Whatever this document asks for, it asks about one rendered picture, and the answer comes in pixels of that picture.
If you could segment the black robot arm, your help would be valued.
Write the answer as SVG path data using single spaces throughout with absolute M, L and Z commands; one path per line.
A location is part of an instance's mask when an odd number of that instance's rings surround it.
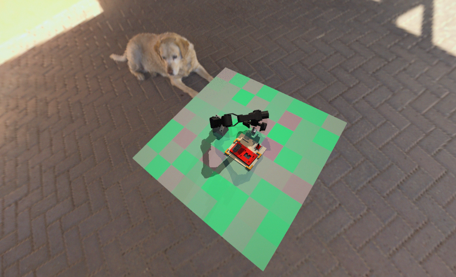
M 240 122 L 247 121 L 247 120 L 257 122 L 257 121 L 262 121 L 265 118 L 270 118 L 270 113 L 268 111 L 261 112 L 261 110 L 259 110 L 259 109 L 254 110 L 251 113 L 248 113 L 248 115 L 236 115 L 234 113 L 230 113 L 230 114 L 235 115 L 238 118 L 238 122 L 235 125 L 237 125 Z M 210 118 L 211 128 L 217 128 L 217 127 L 220 127 L 221 125 L 223 125 L 223 127 L 235 126 L 235 125 L 233 125 L 233 121 L 232 121 L 230 114 L 224 114 L 221 118 L 219 118 L 219 117 L 216 118 L 216 117 L 212 116 Z

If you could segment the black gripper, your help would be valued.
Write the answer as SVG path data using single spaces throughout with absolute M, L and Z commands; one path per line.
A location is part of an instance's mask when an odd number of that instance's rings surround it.
M 260 124 L 259 121 L 257 122 L 254 122 L 254 121 L 250 121 L 250 120 L 247 120 L 247 121 L 243 121 L 243 125 L 245 125 L 246 127 L 250 128 L 250 125 L 252 126 L 260 126 L 260 131 L 265 131 L 266 127 L 267 127 L 267 123 L 262 123 Z

